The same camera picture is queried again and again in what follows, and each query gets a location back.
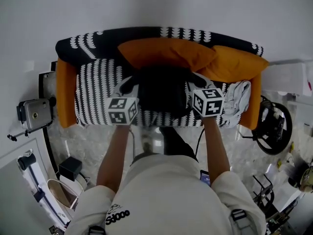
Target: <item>white cloth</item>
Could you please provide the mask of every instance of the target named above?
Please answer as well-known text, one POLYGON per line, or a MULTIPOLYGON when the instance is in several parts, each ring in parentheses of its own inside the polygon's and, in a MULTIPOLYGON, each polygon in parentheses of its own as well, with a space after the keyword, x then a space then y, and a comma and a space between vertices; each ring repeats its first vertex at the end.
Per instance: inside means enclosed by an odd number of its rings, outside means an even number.
POLYGON ((242 81, 231 84, 224 97, 224 111, 222 118, 229 121, 225 127, 234 127, 240 120, 240 115, 249 107, 251 83, 242 81))
POLYGON ((237 234, 230 219, 234 209, 245 210, 258 234, 265 234, 265 216, 236 174, 223 173, 212 188, 199 178, 192 158, 142 158, 116 195, 105 186, 82 194, 66 235, 87 234, 92 225, 101 225, 108 235, 237 234))

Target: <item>orange pillow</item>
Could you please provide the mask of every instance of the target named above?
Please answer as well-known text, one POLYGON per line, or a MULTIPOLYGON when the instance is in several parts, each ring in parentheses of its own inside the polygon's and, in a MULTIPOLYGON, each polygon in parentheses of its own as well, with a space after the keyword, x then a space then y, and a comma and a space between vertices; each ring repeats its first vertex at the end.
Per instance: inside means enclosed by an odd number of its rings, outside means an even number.
POLYGON ((215 51, 198 43, 176 38, 132 40, 118 47, 127 61, 137 69, 166 65, 190 68, 193 72, 207 67, 216 57, 215 51))
POLYGON ((213 81, 234 83, 251 80, 268 66, 268 61, 252 53, 225 46, 213 46, 217 57, 198 71, 213 81))
POLYGON ((76 124, 76 68, 60 58, 57 67, 57 110, 63 128, 76 124))

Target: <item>black box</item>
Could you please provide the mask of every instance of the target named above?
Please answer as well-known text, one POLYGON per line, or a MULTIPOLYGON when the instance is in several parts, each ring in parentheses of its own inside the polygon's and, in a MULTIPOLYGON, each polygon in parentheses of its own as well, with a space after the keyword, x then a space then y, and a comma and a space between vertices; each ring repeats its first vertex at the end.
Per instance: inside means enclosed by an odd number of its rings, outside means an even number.
POLYGON ((69 157, 65 161, 59 164, 59 173, 60 175, 72 181, 75 181, 75 178, 81 171, 82 167, 83 167, 83 164, 81 161, 73 157, 69 157))

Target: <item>black and white patterned cushion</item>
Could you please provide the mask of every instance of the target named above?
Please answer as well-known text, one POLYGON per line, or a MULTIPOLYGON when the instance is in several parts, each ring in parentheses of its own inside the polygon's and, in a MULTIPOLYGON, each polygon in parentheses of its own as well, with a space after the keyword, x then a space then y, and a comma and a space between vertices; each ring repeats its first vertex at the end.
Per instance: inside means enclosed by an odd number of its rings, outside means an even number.
MULTIPOLYGON (((105 112, 105 98, 109 97, 115 86, 126 78, 121 66, 114 65, 113 59, 96 59, 83 65, 77 75, 75 92, 75 113, 77 123, 81 126, 89 124, 108 124, 108 114, 105 112)), ((225 94, 229 84, 215 82, 225 94)), ((185 85, 187 101, 191 93, 185 85)), ((217 123, 223 126, 226 122, 221 117, 217 123)), ((187 116, 173 119, 170 113, 142 111, 139 108, 137 118, 133 121, 139 126, 202 126, 201 120, 196 120, 193 111, 187 116)))
MULTIPOLYGON (((114 87, 120 81, 133 73, 133 67, 121 55, 117 47, 130 40, 153 37, 186 39, 209 48, 221 45, 258 56, 264 54, 262 46, 241 39, 210 31, 176 27, 129 27, 102 30, 60 40, 56 45, 59 57, 78 69, 75 112, 79 125, 108 124, 108 116, 104 112, 104 99, 112 94, 114 87)), ((229 84, 220 82, 214 82, 214 84, 226 94, 229 84)), ((189 99, 190 92, 187 86, 185 91, 189 99)), ((183 118, 172 120, 169 113, 143 112, 140 109, 133 123, 140 126, 201 126, 201 120, 195 120, 193 112, 183 118)), ((217 117, 217 123, 219 126, 229 124, 221 116, 217 117)))

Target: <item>fiducial marker cube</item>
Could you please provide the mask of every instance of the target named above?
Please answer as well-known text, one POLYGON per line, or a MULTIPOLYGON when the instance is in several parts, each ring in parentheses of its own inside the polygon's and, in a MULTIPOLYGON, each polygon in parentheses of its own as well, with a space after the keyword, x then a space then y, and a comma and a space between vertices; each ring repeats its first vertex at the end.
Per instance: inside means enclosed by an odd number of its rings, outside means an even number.
POLYGON ((109 97, 105 105, 111 125, 130 125, 138 113, 135 97, 109 97))
POLYGON ((192 107, 202 117, 221 115, 224 106, 224 96, 219 88, 194 90, 192 107))

